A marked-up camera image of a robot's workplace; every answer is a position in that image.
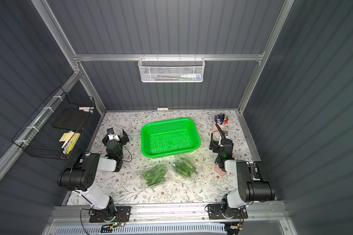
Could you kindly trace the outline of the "clear pepper container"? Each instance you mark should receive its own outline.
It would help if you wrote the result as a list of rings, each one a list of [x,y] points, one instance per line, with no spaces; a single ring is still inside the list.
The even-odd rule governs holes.
[[[192,178],[198,174],[197,167],[189,159],[181,157],[174,160],[173,170],[183,178]]]
[[[164,163],[159,163],[147,167],[140,174],[144,188],[154,188],[165,184],[169,180],[168,167]]]

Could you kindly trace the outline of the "green plastic basket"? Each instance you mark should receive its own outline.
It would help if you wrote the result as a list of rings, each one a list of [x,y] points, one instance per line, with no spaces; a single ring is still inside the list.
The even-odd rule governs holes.
[[[193,120],[180,118],[154,122],[141,129],[141,150],[156,159],[197,150],[201,139]]]

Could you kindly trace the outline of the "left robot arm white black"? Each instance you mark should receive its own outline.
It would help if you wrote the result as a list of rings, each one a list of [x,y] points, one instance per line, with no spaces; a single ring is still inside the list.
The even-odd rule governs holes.
[[[109,128],[102,142],[106,147],[105,157],[91,152],[73,154],[61,171],[57,184],[78,193],[90,204],[90,222],[125,220],[125,212],[115,207],[112,197],[101,190],[95,178],[97,171],[121,170],[124,163],[123,149],[129,142],[129,137],[124,130],[122,135],[118,135],[113,128]]]

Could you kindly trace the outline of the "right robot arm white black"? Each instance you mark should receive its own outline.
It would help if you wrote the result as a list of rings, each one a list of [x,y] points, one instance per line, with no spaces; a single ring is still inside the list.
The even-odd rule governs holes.
[[[242,216],[245,207],[254,202],[273,201],[276,197],[271,186],[268,170],[262,161],[236,160],[233,157],[233,141],[228,139],[220,125],[215,123],[220,139],[215,141],[211,134],[209,149],[217,153],[215,164],[224,173],[237,177],[237,189],[223,196],[218,206],[208,205],[208,212],[216,217],[233,218]]]

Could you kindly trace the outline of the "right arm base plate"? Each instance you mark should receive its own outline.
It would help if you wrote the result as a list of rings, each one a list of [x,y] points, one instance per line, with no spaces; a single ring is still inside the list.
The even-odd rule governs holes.
[[[208,204],[205,206],[205,211],[208,213],[210,220],[220,220],[220,219],[247,219],[247,210],[242,208],[224,208],[219,203]]]

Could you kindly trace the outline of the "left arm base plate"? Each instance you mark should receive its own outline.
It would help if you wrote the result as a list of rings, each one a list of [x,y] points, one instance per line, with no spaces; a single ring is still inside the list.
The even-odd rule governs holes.
[[[89,212],[90,223],[114,223],[114,222],[129,222],[131,206],[118,206],[111,209],[94,210]]]

